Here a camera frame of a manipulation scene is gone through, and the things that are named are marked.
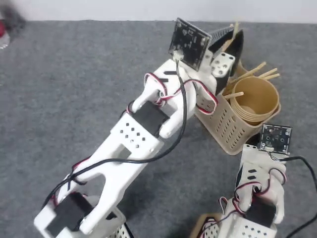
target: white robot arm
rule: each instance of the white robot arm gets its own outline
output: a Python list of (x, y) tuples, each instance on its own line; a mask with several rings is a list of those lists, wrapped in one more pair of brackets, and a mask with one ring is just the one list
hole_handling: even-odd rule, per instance
[[(180, 19), (176, 26), (193, 31), (193, 26)], [(212, 37), (207, 39), (191, 31), (188, 30), (188, 34), (192, 34), (192, 48), (194, 44), (204, 46), (200, 62), (186, 62), (186, 49), (178, 48), (173, 50), (174, 61), (169, 59), (154, 73), (145, 75), (144, 91), (128, 106), (109, 137), (91, 157), (74, 165), (72, 172), (47, 197), (34, 220), (43, 237), (104, 238), (113, 234), (125, 222), (124, 215), (116, 206), (127, 187), (148, 162), (168, 153), (165, 151), (156, 156), (164, 145), (163, 140), (182, 126), (176, 145), (184, 132), (186, 120), (194, 114), (196, 107), (203, 113), (213, 113), (214, 109), (210, 111), (198, 105), (197, 94), (214, 102), (215, 108), (215, 94), (226, 86), (239, 55), (223, 52), (215, 56), (215, 52), (207, 50), (214, 45)], [(123, 158), (123, 150), (128, 150), (129, 156)], [(106, 181), (99, 199), (86, 198), (76, 192), (79, 185), (100, 175)]]
[(244, 145), (235, 194), (228, 200), (217, 238), (275, 237), (275, 224), (284, 218), (284, 164), (256, 146)]

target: gray carpet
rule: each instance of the gray carpet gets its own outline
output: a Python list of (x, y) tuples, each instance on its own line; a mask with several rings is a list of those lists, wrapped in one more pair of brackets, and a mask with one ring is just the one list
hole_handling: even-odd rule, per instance
[[(210, 31), (220, 23), (197, 23)], [(317, 169), (317, 25), (242, 24), (246, 68), (268, 62), (281, 78), (281, 113), (294, 127), (291, 152)], [(0, 51), (0, 236), (37, 238), (33, 219), (70, 166), (107, 137), (143, 89), (143, 74), (169, 55), (173, 22), (32, 22)], [(148, 165), (119, 208), (136, 238), (187, 237), (198, 216), (231, 197), (240, 155), (229, 156), (188, 123), (180, 145)], [(287, 165), (285, 219), (278, 237), (316, 213), (316, 192), (301, 162)], [(102, 180), (84, 191), (100, 192)], [(316, 224), (297, 237), (315, 238)]]

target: beige plastic basket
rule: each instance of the beige plastic basket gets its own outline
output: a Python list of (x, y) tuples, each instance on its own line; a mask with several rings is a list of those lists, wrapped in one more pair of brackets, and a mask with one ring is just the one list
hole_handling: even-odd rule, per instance
[[(269, 121), (281, 110), (281, 105), (279, 104), (276, 111), (268, 119), (259, 125), (253, 126), (238, 117), (222, 95), (217, 98), (218, 106), (212, 116), (207, 116), (199, 110), (196, 110), (196, 116), (229, 155), (236, 155), (242, 151), (243, 144), (260, 131), (262, 124)], [(202, 104), (209, 103), (203, 98), (201, 100)]]

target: wooden stick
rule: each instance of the wooden stick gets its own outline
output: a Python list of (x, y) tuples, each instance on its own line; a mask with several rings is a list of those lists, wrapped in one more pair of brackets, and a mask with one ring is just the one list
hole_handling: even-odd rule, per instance
[(261, 75), (259, 76), (259, 78), (264, 78), (264, 77), (266, 77), (266, 76), (269, 76), (270, 74), (273, 74), (273, 73), (276, 72), (276, 71), (277, 71), (277, 68), (274, 68), (274, 69), (272, 69), (272, 70), (270, 70), (270, 71), (268, 71), (268, 72), (266, 72), (266, 73), (261, 74)]
[(276, 73), (276, 74), (264, 77), (263, 79), (270, 80), (270, 79), (273, 79), (273, 78), (276, 78), (276, 77), (279, 77), (279, 76), (281, 76), (281, 75), (279, 73)]
[(258, 67), (254, 68), (254, 69), (251, 69), (250, 71), (246, 72), (245, 74), (241, 75), (240, 77), (238, 77), (237, 79), (231, 81), (234, 82), (234, 81), (238, 81), (240, 80), (241, 78), (245, 78), (245, 77), (248, 77), (250, 76), (251, 74), (254, 74), (255, 72), (259, 71), (261, 68), (263, 68), (264, 66), (266, 65), (266, 62), (262, 62)]
[(244, 95), (244, 92), (238, 92), (238, 93), (233, 93), (233, 94), (226, 95), (226, 96), (224, 96), (224, 98), (226, 100), (228, 100), (230, 98), (240, 97), (240, 96), (243, 96), (243, 95)]

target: beige cup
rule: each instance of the beige cup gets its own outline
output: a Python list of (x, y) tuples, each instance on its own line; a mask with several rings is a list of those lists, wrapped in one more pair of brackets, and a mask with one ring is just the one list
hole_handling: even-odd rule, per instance
[(274, 85), (258, 77), (241, 79), (232, 90), (232, 93), (235, 92), (244, 92), (244, 95), (231, 98), (231, 107), (251, 124), (259, 124), (269, 118), (279, 104), (279, 94)]

